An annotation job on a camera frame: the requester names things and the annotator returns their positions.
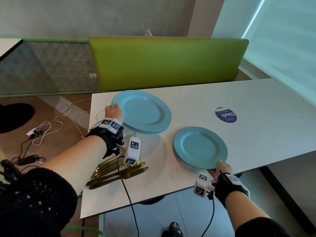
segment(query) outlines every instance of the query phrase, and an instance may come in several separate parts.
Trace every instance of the round sticker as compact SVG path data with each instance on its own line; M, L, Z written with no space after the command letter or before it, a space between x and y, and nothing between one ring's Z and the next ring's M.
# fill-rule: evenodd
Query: round sticker
M215 110L215 114L220 120L227 123L234 123L237 120L236 114L232 110L224 107L218 107Z

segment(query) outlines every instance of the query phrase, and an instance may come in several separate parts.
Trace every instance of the hand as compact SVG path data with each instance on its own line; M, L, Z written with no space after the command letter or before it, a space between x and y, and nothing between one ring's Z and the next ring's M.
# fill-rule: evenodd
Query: hand
M211 170L207 170L211 176L213 177L214 181L217 181L217 178L219 177L219 175L221 174L219 171L222 171L223 173L230 173L233 174L233 169L231 168L231 166L225 162L222 162L221 160L219 160L216 164L216 169L211 169Z
M124 121L124 113L117 102L114 104L113 108L110 105L105 107L105 117L115 118L122 123Z

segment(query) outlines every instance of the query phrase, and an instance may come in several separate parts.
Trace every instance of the black knit sleeve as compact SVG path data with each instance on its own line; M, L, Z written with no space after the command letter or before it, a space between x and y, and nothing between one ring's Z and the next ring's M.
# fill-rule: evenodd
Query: black knit sleeve
M64 178L32 169L0 195L1 235L60 236L76 206L76 192Z
M291 235L277 222L270 218L259 217L252 219L235 232L235 237L291 237Z

